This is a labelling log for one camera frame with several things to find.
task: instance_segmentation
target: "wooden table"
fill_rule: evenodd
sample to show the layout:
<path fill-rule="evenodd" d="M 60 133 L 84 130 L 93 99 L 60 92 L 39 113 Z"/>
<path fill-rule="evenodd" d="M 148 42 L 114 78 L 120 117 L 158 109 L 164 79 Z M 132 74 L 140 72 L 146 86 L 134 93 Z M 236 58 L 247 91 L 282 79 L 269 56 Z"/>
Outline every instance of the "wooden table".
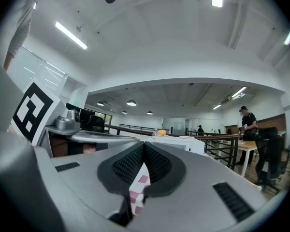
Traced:
<path fill-rule="evenodd" d="M 238 149 L 246 151 L 245 162 L 244 162 L 244 166 L 243 166 L 243 170 L 242 170 L 242 174 L 241 174 L 242 177 L 245 177 L 250 152 L 252 150 L 257 149 L 257 145 L 256 145 L 255 141 L 240 140 L 240 141 L 238 141 Z"/>

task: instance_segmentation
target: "person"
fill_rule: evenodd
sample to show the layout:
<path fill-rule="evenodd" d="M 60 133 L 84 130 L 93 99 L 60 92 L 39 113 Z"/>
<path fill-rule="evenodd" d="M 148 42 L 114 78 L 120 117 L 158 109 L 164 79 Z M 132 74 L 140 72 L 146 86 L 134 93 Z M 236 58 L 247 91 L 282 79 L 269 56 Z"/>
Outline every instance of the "person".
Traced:
<path fill-rule="evenodd" d="M 199 125 L 198 132 L 204 132 L 201 125 Z"/>
<path fill-rule="evenodd" d="M 36 0 L 17 0 L 0 26 L 0 66 L 8 70 L 27 38 Z"/>
<path fill-rule="evenodd" d="M 240 113 L 243 116 L 242 118 L 242 127 L 244 128 L 244 135 L 243 140 L 244 141 L 255 141 L 256 140 L 256 126 L 257 126 L 257 119 L 254 116 L 254 114 L 245 106 L 242 106 L 240 109 Z M 254 150 L 251 150 L 249 154 L 248 164 L 250 165 L 253 158 L 253 152 Z M 243 151 L 241 159 L 239 162 L 236 163 L 236 165 L 243 165 L 245 162 L 246 157 L 246 151 Z"/>

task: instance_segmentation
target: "man in black shirt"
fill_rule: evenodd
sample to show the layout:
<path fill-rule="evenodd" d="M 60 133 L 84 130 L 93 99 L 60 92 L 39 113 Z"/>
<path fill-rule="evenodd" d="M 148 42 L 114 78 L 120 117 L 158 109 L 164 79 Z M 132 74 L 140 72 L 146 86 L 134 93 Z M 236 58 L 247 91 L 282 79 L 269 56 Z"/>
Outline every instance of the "man in black shirt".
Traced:
<path fill-rule="evenodd" d="M 256 140 L 256 126 L 257 120 L 253 113 L 249 112 L 245 106 L 241 107 L 240 112 L 243 115 L 242 126 L 244 127 L 243 140 L 245 141 L 255 141 Z M 249 154 L 248 164 L 252 162 L 254 150 L 251 150 Z M 246 157 L 246 151 L 243 151 L 241 159 L 236 165 L 243 165 Z"/>

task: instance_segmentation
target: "plate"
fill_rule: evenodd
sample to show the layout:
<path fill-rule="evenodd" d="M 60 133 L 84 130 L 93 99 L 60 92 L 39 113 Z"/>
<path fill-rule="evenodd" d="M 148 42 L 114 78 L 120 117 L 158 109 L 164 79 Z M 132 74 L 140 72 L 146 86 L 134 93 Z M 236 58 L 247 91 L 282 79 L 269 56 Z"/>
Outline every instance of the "plate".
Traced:
<path fill-rule="evenodd" d="M 189 136 L 180 136 L 180 138 L 185 138 L 185 139 L 194 139 L 194 137 L 189 137 Z"/>

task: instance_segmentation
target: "white sleeve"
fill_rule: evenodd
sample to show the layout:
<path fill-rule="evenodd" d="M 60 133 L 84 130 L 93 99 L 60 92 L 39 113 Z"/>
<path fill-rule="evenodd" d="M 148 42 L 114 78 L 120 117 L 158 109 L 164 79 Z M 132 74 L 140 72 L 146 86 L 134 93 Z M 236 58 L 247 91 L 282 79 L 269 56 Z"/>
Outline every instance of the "white sleeve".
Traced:
<path fill-rule="evenodd" d="M 30 32 L 30 26 L 31 26 L 31 19 L 22 27 L 19 27 L 16 33 L 14 34 L 14 37 L 12 38 L 9 49 L 8 49 L 8 53 L 11 53 L 14 58 L 16 54 L 18 53 L 18 50 L 20 49 L 20 47 L 23 45 L 25 39 L 27 38 Z"/>

